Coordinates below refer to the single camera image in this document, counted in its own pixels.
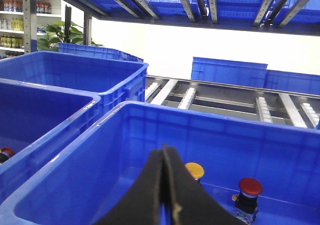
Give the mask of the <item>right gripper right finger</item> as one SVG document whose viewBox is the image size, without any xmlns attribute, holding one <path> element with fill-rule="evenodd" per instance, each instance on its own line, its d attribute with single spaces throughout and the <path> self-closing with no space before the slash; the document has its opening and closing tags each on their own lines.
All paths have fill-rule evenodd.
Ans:
<svg viewBox="0 0 320 225">
<path fill-rule="evenodd" d="M 167 225 L 243 225 L 186 169 L 177 149 L 163 145 L 161 195 Z"/>
</svg>

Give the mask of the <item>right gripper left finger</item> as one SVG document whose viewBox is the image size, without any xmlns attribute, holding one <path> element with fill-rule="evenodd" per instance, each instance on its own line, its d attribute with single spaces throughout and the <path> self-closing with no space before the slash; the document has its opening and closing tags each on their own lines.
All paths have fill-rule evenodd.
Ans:
<svg viewBox="0 0 320 225">
<path fill-rule="evenodd" d="M 97 225 L 158 225 L 164 154 L 152 150 L 138 178 Z"/>
</svg>

